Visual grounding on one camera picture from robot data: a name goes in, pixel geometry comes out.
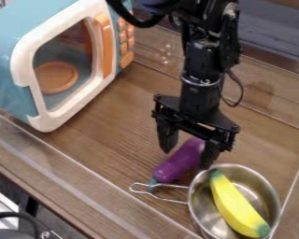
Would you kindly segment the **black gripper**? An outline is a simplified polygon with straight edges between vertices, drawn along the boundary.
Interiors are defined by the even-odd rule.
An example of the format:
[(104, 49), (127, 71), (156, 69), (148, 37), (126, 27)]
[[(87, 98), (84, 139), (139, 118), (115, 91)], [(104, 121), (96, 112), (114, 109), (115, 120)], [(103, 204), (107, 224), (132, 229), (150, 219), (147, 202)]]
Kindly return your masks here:
[(178, 132), (203, 139), (199, 168), (207, 170), (221, 151), (231, 151), (241, 128), (221, 112), (225, 76), (215, 80), (180, 76), (180, 96), (156, 94), (152, 117), (156, 119), (159, 147), (168, 153), (178, 144)]

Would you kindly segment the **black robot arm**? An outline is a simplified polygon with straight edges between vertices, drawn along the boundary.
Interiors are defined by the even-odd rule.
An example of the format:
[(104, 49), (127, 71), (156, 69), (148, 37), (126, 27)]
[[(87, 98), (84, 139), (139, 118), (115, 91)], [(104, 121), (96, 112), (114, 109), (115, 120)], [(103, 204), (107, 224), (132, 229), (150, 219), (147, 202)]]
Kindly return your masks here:
[(207, 169), (219, 153), (234, 148), (239, 125), (222, 113), (225, 79), (239, 64), (239, 0), (140, 0), (155, 14), (179, 20), (185, 64), (180, 95), (154, 97), (159, 146), (168, 152), (180, 131), (206, 142), (198, 154)]

